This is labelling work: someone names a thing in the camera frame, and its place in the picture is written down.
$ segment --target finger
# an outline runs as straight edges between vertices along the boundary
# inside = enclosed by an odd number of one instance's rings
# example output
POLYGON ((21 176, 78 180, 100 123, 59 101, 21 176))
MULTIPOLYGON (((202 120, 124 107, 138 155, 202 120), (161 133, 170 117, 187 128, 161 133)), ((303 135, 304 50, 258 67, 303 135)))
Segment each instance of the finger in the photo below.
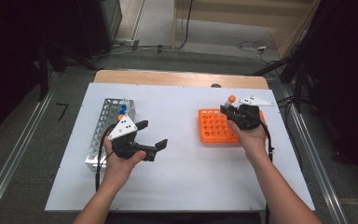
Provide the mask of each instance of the finger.
POLYGON ((105 147, 106 153, 112 152, 112 141, 110 141, 107 137, 103 140, 103 146, 105 147))
POLYGON ((133 156, 130 158, 131 162, 133 165, 138 164, 141 160, 143 160, 146 156, 146 152, 145 151, 137 151, 135 154, 133 154, 133 156))
POLYGON ((238 127, 238 125, 234 121, 228 120, 227 125, 231 129, 231 131, 234 132, 235 134, 241 133, 241 129, 238 127))

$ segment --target black cable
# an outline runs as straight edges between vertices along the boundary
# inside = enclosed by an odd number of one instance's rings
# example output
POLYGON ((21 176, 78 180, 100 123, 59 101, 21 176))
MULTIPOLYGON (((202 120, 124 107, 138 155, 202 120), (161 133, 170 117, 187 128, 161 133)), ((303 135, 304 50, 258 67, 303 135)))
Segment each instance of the black cable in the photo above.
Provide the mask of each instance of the black cable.
POLYGON ((182 45, 179 48, 175 48, 175 49, 182 49, 185 46, 186 42, 187 42, 187 39, 188 39, 188 24, 190 23, 190 15, 191 15, 192 7, 193 7, 193 0, 191 0, 190 8, 188 9, 185 41, 182 43, 182 45))
MULTIPOLYGON (((137 47, 138 48, 144 48, 144 49, 182 49, 185 46, 185 44, 187 42, 187 39, 188 39, 188 25, 190 24, 190 16, 191 16, 191 10, 193 8, 193 1, 194 0, 191 0, 191 2, 190 2, 190 8, 189 8, 188 14, 187 14, 185 41, 182 43, 182 45, 179 48, 173 48, 172 46, 167 46, 167 45, 156 45, 156 46, 153 46, 153 45, 139 45, 137 47)), ((133 47, 133 45, 126 45, 126 44, 122 44, 122 45, 127 46, 127 47, 133 47)))
POLYGON ((303 36, 303 34, 304 34, 304 32, 305 32, 305 30, 303 30, 302 32, 301 32, 301 35, 300 35, 300 37, 298 38, 298 40, 297 40, 297 46, 300 46, 300 41, 301 41, 301 37, 303 36))
MULTIPOLYGON (((254 50, 252 50, 252 49, 243 49, 243 48, 242 48, 242 44, 244 44, 244 43, 256 43, 256 44, 257 44, 257 43, 259 43, 260 41, 266 42, 266 43, 267 43, 267 47, 269 46, 269 42, 266 41, 266 40, 245 40, 245 41, 242 41, 242 42, 240 42, 240 43, 237 44, 237 49, 240 49, 240 50, 243 50, 243 51, 251 51, 252 53, 257 54, 260 60, 262 60, 263 62, 266 62, 266 66, 265 66, 265 68, 266 68, 266 67, 269 66, 271 63, 275 63, 275 62, 278 62, 278 61, 267 61, 267 60, 265 60, 264 58, 261 58, 261 55, 262 55, 263 52, 264 52, 263 49, 262 49, 262 50, 256 49, 256 50, 260 51, 259 53, 257 53, 256 51, 254 51, 254 50)), ((274 69, 274 71, 278 74, 278 76, 281 75, 276 69, 274 69)))
POLYGON ((277 68, 274 69, 274 71, 278 74, 278 76, 280 76, 281 73, 283 72, 284 68, 282 68, 282 67, 285 66, 285 65, 286 65, 286 64, 284 64, 284 65, 282 65, 282 66, 277 67, 277 68), (281 73, 279 73, 279 72, 277 71, 278 68, 281 68, 281 69, 282 69, 281 73))
MULTIPOLYGON (((261 119, 255 117, 253 114, 251 114, 247 111, 244 111, 244 112, 252 119, 258 119, 261 126, 263 127, 264 133, 266 134, 267 139, 268 139, 268 157, 272 162, 272 154, 273 154, 274 148, 272 147, 271 135, 269 134, 269 128, 267 127, 266 124, 263 123, 263 121, 261 119)), ((266 204, 266 223, 269 223, 269 205, 268 204, 266 204)))
POLYGON ((98 188, 100 187, 100 172, 101 172, 101 168, 103 167, 103 162, 101 162, 101 156, 103 154, 103 141, 104 138, 107 136, 107 133, 116 127, 116 123, 109 125, 106 130, 103 132, 103 136, 101 138, 101 142, 100 142, 100 148, 98 150, 98 161, 97 161, 97 172, 95 173, 95 191, 98 190, 98 188))
POLYGON ((279 108, 285 107, 287 106, 289 103, 285 104, 285 105, 280 105, 279 108))
POLYGON ((105 156, 105 158, 104 158, 103 161, 101 162, 101 167, 103 166, 103 162, 106 161, 113 153, 114 153, 114 151, 112 151, 111 153, 109 153, 109 155, 105 156))
POLYGON ((285 46, 287 43, 289 43, 289 41, 291 40, 291 39, 293 39, 293 37, 295 37, 297 34, 298 34, 298 32, 305 26, 305 24, 308 22, 308 20, 310 19, 310 15, 312 14, 312 12, 315 10, 315 8, 316 8, 316 6, 317 6, 318 4, 315 4, 314 6, 313 6, 313 8, 310 10, 310 14, 308 15, 308 17, 305 19, 305 21, 304 21, 304 23, 301 25, 301 27, 300 28, 298 28, 298 30, 292 35, 292 36, 290 36, 290 38, 284 43, 284 44, 282 44, 282 45, 280 45, 279 47, 277 47, 277 49, 280 49, 282 46, 285 46))
POLYGON ((300 171, 302 172, 303 171, 303 162, 302 162, 302 158, 301 158, 301 155, 300 155, 300 151, 298 149, 298 146, 297 146, 297 143, 295 141, 295 138, 293 137, 293 134, 289 129, 289 124, 288 124, 288 115, 289 115, 289 111, 290 111, 291 107, 292 107, 292 102, 289 102, 286 105, 286 108, 284 109, 284 114, 283 114, 284 115, 284 126, 286 127, 286 130, 289 133, 290 138, 292 139, 293 145, 295 146, 295 151, 296 151, 297 159, 298 159, 298 165, 300 167, 300 171))
POLYGON ((278 100, 278 101, 277 101, 277 104, 279 104, 279 103, 281 103, 281 102, 283 102, 283 101, 291 100, 291 99, 293 99, 293 97, 294 97, 294 96, 288 96, 288 97, 285 97, 285 98, 283 98, 283 99, 281 99, 281 100, 278 100))

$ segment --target stand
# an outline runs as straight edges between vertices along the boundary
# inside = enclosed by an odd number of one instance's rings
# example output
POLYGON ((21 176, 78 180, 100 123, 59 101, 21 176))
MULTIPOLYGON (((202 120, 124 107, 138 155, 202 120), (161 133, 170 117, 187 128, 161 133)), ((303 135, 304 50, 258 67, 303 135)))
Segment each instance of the stand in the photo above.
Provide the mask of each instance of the stand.
POLYGON ((39 44, 38 57, 39 57, 39 72, 40 72, 40 96, 39 101, 42 101, 48 93, 48 60, 56 72, 65 72, 66 62, 62 55, 65 54, 73 58, 78 63, 83 64, 88 69, 93 71, 102 70, 102 67, 98 67, 95 64, 87 61, 85 58, 73 53, 66 46, 59 43, 52 42, 44 39, 39 44))
POLYGON ((313 39, 317 35, 319 27, 321 27, 322 25, 322 22, 328 15, 329 6, 327 4, 328 1, 321 0, 321 3, 315 13, 315 17, 310 25, 309 30, 307 31, 307 34, 304 36, 304 39, 301 41, 301 44, 298 46, 298 49, 294 52, 293 55, 288 56, 276 63, 272 63, 269 66, 251 74, 251 76, 263 76, 266 73, 287 64, 280 75, 280 81, 282 83, 288 83, 290 82, 290 80, 293 79, 294 76, 296 76, 296 86, 293 103, 298 113, 301 113, 301 89, 305 80, 304 56, 306 55, 306 52, 311 47, 311 45, 314 44, 313 39))

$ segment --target metal frame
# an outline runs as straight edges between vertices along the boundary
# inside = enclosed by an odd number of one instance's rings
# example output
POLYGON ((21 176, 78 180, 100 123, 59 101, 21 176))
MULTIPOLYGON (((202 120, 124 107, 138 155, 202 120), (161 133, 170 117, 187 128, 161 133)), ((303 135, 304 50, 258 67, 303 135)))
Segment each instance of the metal frame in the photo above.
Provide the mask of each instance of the metal frame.
MULTIPOLYGON (((293 95, 290 88, 287 86, 283 86, 282 90, 285 97, 293 95)), ((302 114, 298 114, 296 112, 296 109, 293 107, 291 108, 291 113, 294 118, 298 132, 300 134, 301 140, 308 154, 308 157, 310 158, 310 164, 319 182, 319 187, 321 188, 322 194, 324 195, 324 199, 326 201, 327 207, 329 208, 334 223, 349 223, 341 207, 341 203, 338 199, 338 196, 336 195, 336 191, 334 190, 333 184, 331 183, 330 178, 324 169, 324 165, 319 158, 318 151, 313 144, 310 132, 308 131, 302 114)))
POLYGON ((34 131, 36 130, 39 121, 42 119, 43 114, 48 107, 48 103, 59 80, 60 77, 57 73, 54 72, 50 78, 51 89, 48 91, 44 100, 37 103, 32 116, 28 120, 28 123, 22 131, 19 140, 17 141, 16 145, 8 156, 7 161, 5 162, 5 165, 0 172, 0 200, 5 193, 5 190, 11 180, 11 177, 16 172, 16 168, 21 161, 22 155, 24 154, 28 143, 34 135, 34 131))

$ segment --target cable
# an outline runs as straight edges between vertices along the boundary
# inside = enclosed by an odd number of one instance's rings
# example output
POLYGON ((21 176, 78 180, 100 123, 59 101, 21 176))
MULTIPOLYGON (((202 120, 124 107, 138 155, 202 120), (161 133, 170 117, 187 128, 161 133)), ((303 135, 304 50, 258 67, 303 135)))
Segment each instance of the cable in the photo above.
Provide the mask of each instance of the cable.
MULTIPOLYGON (((185 1, 182 1, 182 8, 185 8, 185 1)), ((181 29, 180 29, 180 39, 181 40, 183 40, 183 33, 184 33, 184 31, 183 31, 183 17, 184 17, 184 11, 182 10, 182 16, 181 16, 181 29)))
MULTIPOLYGON (((251 117, 252 119, 257 119, 259 121, 259 123, 261 124, 261 126, 263 127, 264 133, 266 134, 267 139, 268 139, 268 157, 272 162, 272 155, 274 153, 274 148, 272 147, 271 135, 269 134, 269 128, 267 127, 266 124, 264 124, 264 122, 260 118, 257 118, 252 113, 249 113, 246 110, 244 110, 243 112, 245 112, 246 115, 251 117)), ((267 203, 266 203, 266 223, 269 223, 269 205, 267 203)))
POLYGON ((185 46, 186 42, 187 42, 187 39, 188 39, 188 24, 190 23, 190 15, 191 15, 191 9, 192 8, 193 8, 193 0, 191 0, 190 8, 188 9, 185 41, 182 43, 182 45, 179 48, 175 48, 175 49, 182 49, 185 46))
MULTIPOLYGON (((122 45, 121 47, 132 47, 131 45, 122 45)), ((136 53, 136 52, 141 52, 141 51, 146 51, 146 50, 159 50, 159 49, 148 49, 148 48, 139 48, 137 50, 132 50, 132 51, 123 51, 123 52, 117 52, 117 53, 107 53, 107 54, 103 54, 103 55, 98 55, 95 57, 104 57, 104 56, 109 56, 109 55, 121 55, 121 54, 129 54, 129 53, 136 53)))
POLYGON ((237 44, 237 49, 240 49, 240 50, 243 50, 243 51, 251 51, 250 49, 244 49, 242 47, 242 44, 244 44, 244 43, 251 43, 252 44, 254 42, 259 42, 259 41, 263 41, 263 42, 267 43, 267 45, 262 45, 260 47, 266 47, 267 48, 269 46, 269 42, 267 40, 245 40, 245 41, 242 41, 242 42, 237 44))
POLYGON ((301 32, 301 35, 298 37, 297 46, 300 46, 300 41, 301 41, 301 39, 302 39, 302 36, 303 36, 304 32, 305 32, 305 30, 303 30, 303 31, 301 32))
POLYGON ((263 57, 261 57, 261 54, 264 52, 264 50, 261 50, 261 53, 255 52, 255 50, 254 50, 254 48, 253 48, 253 44, 254 44, 254 43, 257 43, 258 41, 260 41, 260 40, 253 41, 253 42, 251 43, 251 51, 252 51, 252 53, 253 53, 255 56, 257 56, 259 59, 263 60, 264 62, 266 62, 266 63, 272 63, 272 62, 270 62, 270 61, 268 61, 268 60, 265 60, 263 57))
POLYGON ((281 68, 281 69, 282 69, 281 72, 283 72, 283 70, 284 70, 284 68, 282 68, 283 66, 285 66, 285 64, 274 69, 274 71, 277 73, 278 76, 280 76, 281 73, 278 72, 277 69, 281 68))
MULTIPOLYGON (((97 161, 97 172, 95 173, 95 191, 98 190, 98 188, 100 187, 100 172, 101 172, 101 168, 103 167, 103 162, 101 162, 101 156, 103 154, 103 141, 104 138, 107 136, 107 133, 116 127, 116 123, 109 125, 106 130, 103 132, 103 136, 101 138, 101 142, 100 142, 100 148, 98 150, 98 161, 97 161)), ((105 159, 103 161, 105 161, 113 152, 111 152, 108 156, 105 157, 105 159)))
POLYGON ((289 129, 289 124, 288 124, 288 115, 289 115, 289 111, 290 111, 291 107, 292 107, 292 101, 290 101, 284 109, 284 126, 286 127, 286 130, 289 133, 290 138, 292 139, 293 145, 295 146, 295 151, 296 151, 297 159, 298 159, 298 165, 300 167, 300 171, 302 172, 303 171, 303 162, 302 162, 302 158, 300 155, 300 151, 298 149, 295 138, 293 137, 293 134, 289 129))
POLYGON ((298 29, 296 30, 296 32, 295 32, 292 36, 290 36, 290 38, 289 38, 284 44, 282 44, 282 45, 280 45, 279 47, 277 47, 277 49, 280 49, 282 46, 284 46, 284 45, 286 45, 287 43, 289 43, 289 41, 290 41, 291 39, 293 39, 293 38, 298 34, 298 32, 300 32, 300 30, 302 30, 302 29, 304 28, 305 24, 307 24, 307 22, 308 22, 309 19, 310 19, 310 15, 313 13, 313 11, 315 10, 315 8, 316 8, 317 5, 318 5, 318 4, 315 4, 315 5, 313 6, 313 8, 310 10, 310 14, 309 14, 308 17, 305 19, 304 23, 300 26, 300 28, 298 28, 298 29))
POLYGON ((281 100, 278 100, 278 101, 277 101, 277 104, 278 104, 278 103, 281 103, 281 102, 283 102, 283 101, 291 100, 293 97, 294 97, 294 96, 288 96, 288 97, 285 97, 285 98, 283 98, 283 99, 281 99, 281 100))

